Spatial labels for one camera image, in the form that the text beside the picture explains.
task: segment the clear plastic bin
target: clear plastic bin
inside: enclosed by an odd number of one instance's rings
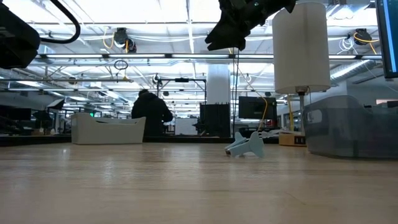
[[[304,109],[308,150],[324,156],[398,158],[395,108],[364,108],[352,96],[332,96]]]

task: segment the wooden table surface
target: wooden table surface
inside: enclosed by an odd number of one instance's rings
[[[398,223],[398,162],[224,146],[0,148],[0,223]]]

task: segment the computer monitor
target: computer monitor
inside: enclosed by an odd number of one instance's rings
[[[398,1],[376,1],[384,77],[398,77]]]
[[[13,121],[30,121],[32,110],[30,108],[0,108],[0,116]]]
[[[267,100],[267,111],[264,119],[277,120],[277,101],[273,97],[264,97]],[[262,119],[266,102],[261,97],[240,96],[239,118]]]

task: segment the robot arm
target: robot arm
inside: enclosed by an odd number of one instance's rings
[[[246,48],[246,40],[250,30],[257,25],[264,25],[266,19],[286,8],[292,12],[296,0],[218,0],[221,18],[210,32],[205,42],[210,44],[208,50],[219,50],[236,47]]]

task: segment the light blue plastic part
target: light blue plastic part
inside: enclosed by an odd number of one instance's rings
[[[235,142],[230,144],[229,146],[225,147],[225,149],[231,149],[232,147],[237,146],[238,144],[242,144],[247,140],[248,139],[244,138],[240,132],[236,132],[235,133]]]
[[[235,145],[228,149],[232,157],[240,156],[247,152],[253,152],[256,156],[264,158],[265,155],[262,149],[264,147],[264,142],[262,141],[262,138],[259,137],[259,133],[257,131],[251,134],[249,141],[242,142],[242,139],[245,138],[243,138],[241,135],[241,143],[238,144],[237,140],[235,140],[235,142],[233,143]]]

